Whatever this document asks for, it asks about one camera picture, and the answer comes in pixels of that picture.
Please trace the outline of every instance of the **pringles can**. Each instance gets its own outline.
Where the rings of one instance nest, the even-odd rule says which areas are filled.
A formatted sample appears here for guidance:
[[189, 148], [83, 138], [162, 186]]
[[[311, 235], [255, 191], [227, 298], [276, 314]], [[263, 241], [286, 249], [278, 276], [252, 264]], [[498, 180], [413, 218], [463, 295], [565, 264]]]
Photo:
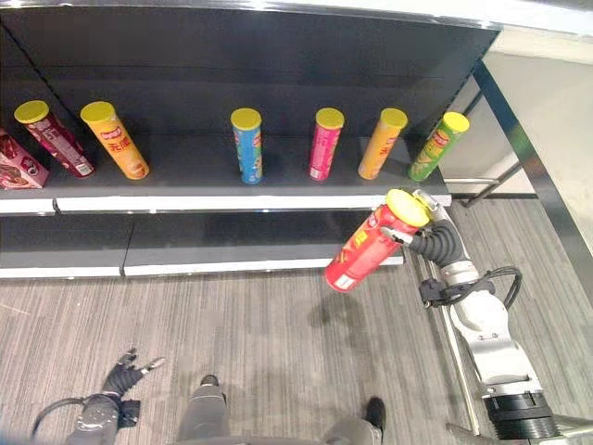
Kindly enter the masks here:
[[263, 174], [261, 116], [253, 108], [238, 108], [231, 114], [239, 171], [245, 184], [257, 184]]
[[74, 176], [86, 178], [93, 174], [95, 168], [83, 155], [81, 145], [43, 100], [31, 100], [19, 106], [15, 119]]
[[315, 122], [309, 176], [315, 181], [324, 181], [330, 175], [335, 146], [344, 126], [344, 115], [335, 108], [322, 108], [315, 114]]
[[371, 140], [364, 152], [359, 165], [359, 175], [363, 179], [375, 179], [391, 148], [396, 142], [399, 132], [408, 124], [408, 116], [397, 108], [385, 108], [374, 127]]
[[425, 180], [436, 168], [438, 161], [469, 128], [470, 122], [461, 113], [454, 111], [445, 113], [428, 137], [424, 148], [418, 153], [416, 160], [410, 165], [408, 169], [410, 178], [418, 182]]
[[81, 118], [128, 179], [148, 175], [148, 164], [108, 102], [92, 102], [81, 110]]
[[401, 246], [381, 233], [382, 226], [412, 235], [429, 221], [422, 202], [403, 190], [390, 190], [385, 204], [371, 213], [325, 268], [325, 280], [339, 292], [352, 290]]

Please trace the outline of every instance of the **green chip can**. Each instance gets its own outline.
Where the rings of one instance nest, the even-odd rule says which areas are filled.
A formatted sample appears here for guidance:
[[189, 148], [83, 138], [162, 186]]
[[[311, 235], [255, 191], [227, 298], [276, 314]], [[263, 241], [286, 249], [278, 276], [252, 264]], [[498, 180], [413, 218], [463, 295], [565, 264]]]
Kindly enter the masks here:
[[469, 128], [470, 122], [461, 113], [445, 113], [408, 168], [409, 177], [417, 182], [424, 181], [436, 168], [438, 161]]

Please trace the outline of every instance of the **yellow lid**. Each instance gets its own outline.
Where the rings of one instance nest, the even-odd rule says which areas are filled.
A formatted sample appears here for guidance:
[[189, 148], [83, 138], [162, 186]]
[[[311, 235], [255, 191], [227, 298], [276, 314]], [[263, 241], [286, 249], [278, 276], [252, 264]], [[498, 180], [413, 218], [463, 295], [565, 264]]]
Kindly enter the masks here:
[[443, 122], [453, 133], [465, 133], [470, 128], [470, 122], [461, 113], [448, 111], [443, 115]]
[[317, 111], [317, 114], [315, 115], [315, 121], [323, 128], [335, 130], [344, 126], [344, 115], [339, 109], [322, 108]]
[[111, 121], [115, 116], [115, 109], [108, 102], [91, 102], [81, 109], [81, 118], [86, 123]]
[[408, 125], [408, 116], [401, 109], [385, 108], [381, 111], [381, 121], [391, 127], [401, 129]]
[[424, 227], [430, 221], [426, 207], [408, 192], [397, 188], [389, 190], [385, 202], [391, 212], [406, 224]]
[[43, 100], [30, 100], [15, 109], [15, 119], [20, 123], [34, 123], [49, 113], [49, 107]]
[[261, 116], [253, 108], [238, 108], [231, 115], [231, 123], [239, 130], [248, 132], [261, 125]]

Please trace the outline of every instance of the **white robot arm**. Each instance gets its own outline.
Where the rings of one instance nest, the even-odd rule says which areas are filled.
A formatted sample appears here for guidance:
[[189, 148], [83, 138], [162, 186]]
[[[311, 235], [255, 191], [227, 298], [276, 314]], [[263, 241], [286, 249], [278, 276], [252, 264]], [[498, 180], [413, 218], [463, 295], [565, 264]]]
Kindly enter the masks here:
[[[517, 268], [506, 267], [480, 276], [447, 211], [422, 190], [414, 192], [414, 196], [431, 213], [432, 224], [425, 236], [407, 235], [386, 227], [382, 230], [440, 269], [442, 282], [431, 279], [421, 284], [423, 302], [426, 306], [450, 306], [451, 321], [473, 359], [498, 438], [559, 436], [536, 372], [509, 332], [508, 308], [521, 286], [521, 273]], [[515, 281], [503, 302], [494, 295], [489, 279], [508, 274], [514, 274]]]

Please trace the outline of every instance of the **can label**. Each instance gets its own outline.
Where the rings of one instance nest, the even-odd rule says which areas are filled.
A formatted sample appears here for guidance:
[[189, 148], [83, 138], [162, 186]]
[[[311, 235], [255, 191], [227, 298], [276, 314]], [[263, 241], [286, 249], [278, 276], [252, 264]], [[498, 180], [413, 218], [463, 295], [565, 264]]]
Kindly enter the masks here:
[[418, 153], [416, 160], [408, 169], [408, 175], [414, 181], [423, 181], [436, 168], [438, 161], [450, 150], [459, 134], [453, 133], [451, 129], [441, 120], [432, 132], [424, 148]]
[[315, 181], [323, 181], [330, 175], [341, 130], [341, 128], [329, 130], [319, 124], [315, 127], [309, 162], [309, 176]]
[[233, 126], [233, 133], [241, 180], [246, 184], [257, 184], [263, 175], [261, 131], [259, 127], [246, 131]]
[[325, 268], [325, 278], [331, 287], [341, 292], [351, 290], [399, 248], [398, 243], [381, 233], [382, 225], [413, 233], [418, 230], [396, 218], [386, 205], [380, 206]]
[[148, 164], [121, 123], [120, 118], [114, 116], [110, 120], [87, 122], [87, 124], [126, 178], [142, 179], [150, 173]]
[[377, 122], [359, 165], [360, 177], [372, 180], [379, 175], [379, 171], [385, 164], [385, 160], [389, 156], [399, 132], [400, 129], [397, 127], [391, 127], [382, 121]]
[[40, 121], [27, 124], [26, 127], [29, 133], [74, 176], [85, 178], [95, 171], [83, 155], [81, 145], [52, 113]]

